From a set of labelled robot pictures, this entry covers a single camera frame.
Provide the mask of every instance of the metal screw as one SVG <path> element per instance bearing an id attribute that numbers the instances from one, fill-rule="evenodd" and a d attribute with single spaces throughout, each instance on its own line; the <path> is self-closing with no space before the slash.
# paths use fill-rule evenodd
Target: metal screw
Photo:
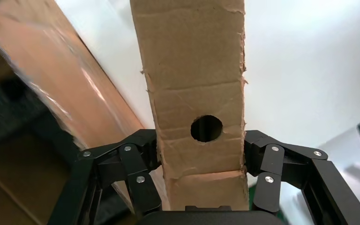
<path id="1" fill-rule="evenodd" d="M 143 183 L 145 181 L 145 178 L 143 176 L 136 178 L 137 183 Z"/>
<path id="2" fill-rule="evenodd" d="M 274 182 L 274 179 L 272 178 L 272 177 L 265 177 L 265 179 L 266 179 L 266 181 L 268 182 L 268 183 L 272 183 L 272 182 Z"/>

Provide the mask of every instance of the corrugated cardboard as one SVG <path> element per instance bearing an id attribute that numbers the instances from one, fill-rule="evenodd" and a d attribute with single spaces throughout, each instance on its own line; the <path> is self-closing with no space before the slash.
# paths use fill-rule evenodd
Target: corrugated cardboard
<path id="1" fill-rule="evenodd" d="M 171 209 L 247 209 L 244 1 L 131 0 L 131 8 Z M 223 124 L 211 142 L 191 136 L 191 124 L 204 115 Z"/>
<path id="2" fill-rule="evenodd" d="M 0 16 L 0 48 L 83 147 L 121 141 L 142 127 L 76 35 Z"/>

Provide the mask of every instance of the white wall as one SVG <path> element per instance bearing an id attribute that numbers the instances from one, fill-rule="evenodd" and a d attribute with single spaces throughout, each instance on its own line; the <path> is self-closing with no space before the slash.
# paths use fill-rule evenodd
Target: white wall
<path id="1" fill-rule="evenodd" d="M 360 169 L 358 128 L 353 127 L 318 148 L 329 155 L 328 160 L 333 162 L 360 202 L 360 176 L 355 177 L 347 171 L 351 167 Z M 284 182 L 281 184 L 280 205 L 291 224 L 314 224 L 301 191 Z"/>
<path id="2" fill-rule="evenodd" d="M 153 128 L 129 0 L 56 0 Z M 316 147 L 360 122 L 360 0 L 247 0 L 246 129 Z"/>

